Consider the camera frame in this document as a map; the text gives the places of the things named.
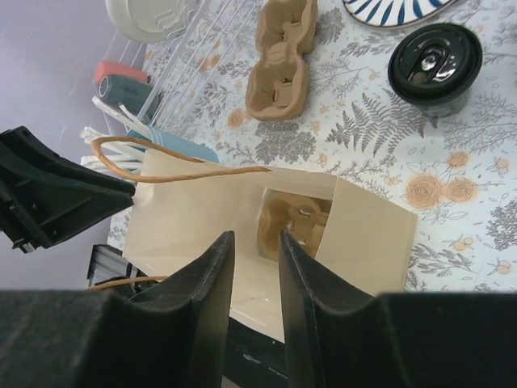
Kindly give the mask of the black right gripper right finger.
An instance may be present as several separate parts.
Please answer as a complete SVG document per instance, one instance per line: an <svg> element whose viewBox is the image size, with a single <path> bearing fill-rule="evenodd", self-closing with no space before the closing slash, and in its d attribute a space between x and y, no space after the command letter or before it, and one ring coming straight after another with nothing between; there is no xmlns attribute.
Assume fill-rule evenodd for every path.
<svg viewBox="0 0 517 388"><path fill-rule="evenodd" d="M373 297L280 233L291 387L513 387L513 293Z"/></svg>

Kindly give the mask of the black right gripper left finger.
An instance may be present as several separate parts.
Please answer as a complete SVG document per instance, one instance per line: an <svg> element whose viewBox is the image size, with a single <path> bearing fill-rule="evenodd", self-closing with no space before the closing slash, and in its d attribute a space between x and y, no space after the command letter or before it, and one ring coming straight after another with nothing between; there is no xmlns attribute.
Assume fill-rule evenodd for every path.
<svg viewBox="0 0 517 388"><path fill-rule="evenodd" d="M235 263L224 232L130 299L104 291L4 291L4 387L218 387Z"/></svg>

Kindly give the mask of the brown paper bag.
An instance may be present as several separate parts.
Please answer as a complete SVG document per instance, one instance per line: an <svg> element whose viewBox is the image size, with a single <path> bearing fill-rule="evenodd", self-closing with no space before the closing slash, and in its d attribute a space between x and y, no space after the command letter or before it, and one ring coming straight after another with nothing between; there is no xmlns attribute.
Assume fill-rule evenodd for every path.
<svg viewBox="0 0 517 388"><path fill-rule="evenodd" d="M371 295L401 291L416 216L336 175L279 167L223 167L148 143L124 240L126 259L169 276L222 233L235 234L230 314L282 340L279 234Z"/></svg>

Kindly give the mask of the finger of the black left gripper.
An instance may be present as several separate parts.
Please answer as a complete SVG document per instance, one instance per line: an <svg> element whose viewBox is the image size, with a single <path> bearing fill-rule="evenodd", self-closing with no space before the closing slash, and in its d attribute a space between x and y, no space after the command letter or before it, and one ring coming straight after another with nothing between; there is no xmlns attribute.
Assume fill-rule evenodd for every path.
<svg viewBox="0 0 517 388"><path fill-rule="evenodd" d="M1 134L1 231L24 253L54 247L131 207L135 191L61 157L24 126Z"/></svg>

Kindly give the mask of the black takeout coffee cup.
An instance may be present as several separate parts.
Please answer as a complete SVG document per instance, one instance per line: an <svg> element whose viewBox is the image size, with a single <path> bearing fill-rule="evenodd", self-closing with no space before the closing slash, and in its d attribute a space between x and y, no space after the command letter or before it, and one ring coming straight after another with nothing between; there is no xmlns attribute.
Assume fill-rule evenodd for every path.
<svg viewBox="0 0 517 388"><path fill-rule="evenodd" d="M444 118L461 112L466 107L470 95L469 88L457 96L448 96L443 102L418 105L417 108L428 117Z"/></svg>

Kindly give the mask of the black coffee cup lid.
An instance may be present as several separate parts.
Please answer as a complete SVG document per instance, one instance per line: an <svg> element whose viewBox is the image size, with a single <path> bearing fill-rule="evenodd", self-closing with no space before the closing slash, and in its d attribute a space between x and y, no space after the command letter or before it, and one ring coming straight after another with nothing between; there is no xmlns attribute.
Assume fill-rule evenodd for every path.
<svg viewBox="0 0 517 388"><path fill-rule="evenodd" d="M481 41L454 23L421 27L393 51L388 80L393 91L417 108L434 108L463 96L480 73Z"/></svg>

